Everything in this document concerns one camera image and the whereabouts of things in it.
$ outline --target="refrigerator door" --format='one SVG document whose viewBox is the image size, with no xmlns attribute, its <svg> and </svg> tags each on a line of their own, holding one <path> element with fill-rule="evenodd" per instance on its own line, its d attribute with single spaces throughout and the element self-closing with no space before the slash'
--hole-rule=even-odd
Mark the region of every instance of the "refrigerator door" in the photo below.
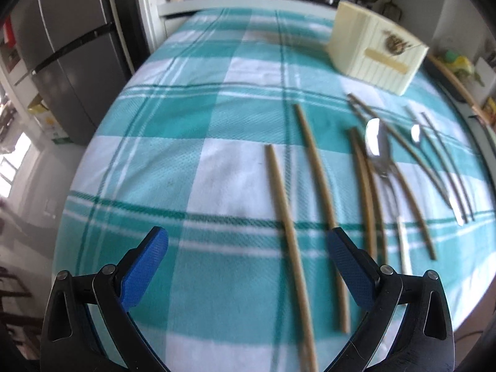
<svg viewBox="0 0 496 372">
<path fill-rule="evenodd" d="M 40 6 L 55 51 L 112 21 L 107 0 L 40 0 Z"/>
<path fill-rule="evenodd" d="M 76 144 L 87 145 L 95 126 L 74 93 L 60 63 L 54 61 L 32 77 L 48 109 Z"/>
<path fill-rule="evenodd" d="M 28 70 L 54 53 L 43 25 L 38 0 L 19 0 L 11 13 L 11 21 L 19 54 Z"/>
<path fill-rule="evenodd" d="M 83 108 L 98 126 L 127 81 L 118 41 L 107 33 L 62 56 L 64 69 Z"/>
</svg>

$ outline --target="tablecloth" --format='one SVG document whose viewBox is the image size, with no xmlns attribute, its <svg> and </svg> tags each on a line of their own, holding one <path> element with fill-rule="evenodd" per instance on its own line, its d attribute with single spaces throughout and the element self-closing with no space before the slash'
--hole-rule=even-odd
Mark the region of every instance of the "tablecloth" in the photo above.
<svg viewBox="0 0 496 372">
<path fill-rule="evenodd" d="M 406 136 L 412 123 L 404 106 L 425 111 L 462 173 L 476 220 L 457 226 L 426 174 L 391 141 L 439 257 L 430 260 L 397 189 L 413 271 L 440 274 L 455 328 L 496 273 L 493 192 L 463 120 L 422 71 L 401 97 L 339 75 L 324 51 L 332 26 L 275 10 L 195 14 L 131 78 L 81 161 L 54 273 L 96 272 L 117 263 L 152 226 L 164 227 L 169 251 L 131 315 L 174 372 L 300 370 L 302 329 L 266 144 L 275 145 L 283 169 L 321 370 L 347 340 L 339 331 L 326 224 L 295 103 L 316 137 L 339 224 L 359 247 L 363 217 L 347 130 L 361 124 L 346 94 Z M 425 152 L 443 175 L 428 146 Z M 390 264 L 400 270 L 395 223 L 386 212 Z M 109 355 L 118 359 L 94 308 L 92 314 Z M 352 304 L 353 328 L 361 316 Z"/>
</svg>

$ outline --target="spoon handle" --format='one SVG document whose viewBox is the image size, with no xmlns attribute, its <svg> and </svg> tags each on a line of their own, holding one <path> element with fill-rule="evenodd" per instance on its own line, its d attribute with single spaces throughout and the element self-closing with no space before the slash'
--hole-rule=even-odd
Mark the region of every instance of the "spoon handle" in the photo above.
<svg viewBox="0 0 496 372">
<path fill-rule="evenodd" d="M 408 249 L 408 238 L 403 217 L 396 217 L 396 227 L 398 228 L 398 240 L 400 244 L 401 272 L 406 275 L 413 275 L 412 262 L 410 260 L 410 250 Z"/>
</svg>

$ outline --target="gray refrigerator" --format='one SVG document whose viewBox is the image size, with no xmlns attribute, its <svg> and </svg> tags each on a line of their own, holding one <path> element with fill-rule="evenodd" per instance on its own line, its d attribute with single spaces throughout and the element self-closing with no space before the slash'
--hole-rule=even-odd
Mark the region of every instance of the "gray refrigerator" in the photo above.
<svg viewBox="0 0 496 372">
<path fill-rule="evenodd" d="M 113 2 L 126 37 L 117 34 L 110 0 L 20 0 L 11 13 L 29 76 L 71 140 L 81 145 L 90 142 L 131 68 L 149 54 L 136 1 Z M 127 57 L 124 48 L 130 49 Z"/>
</svg>

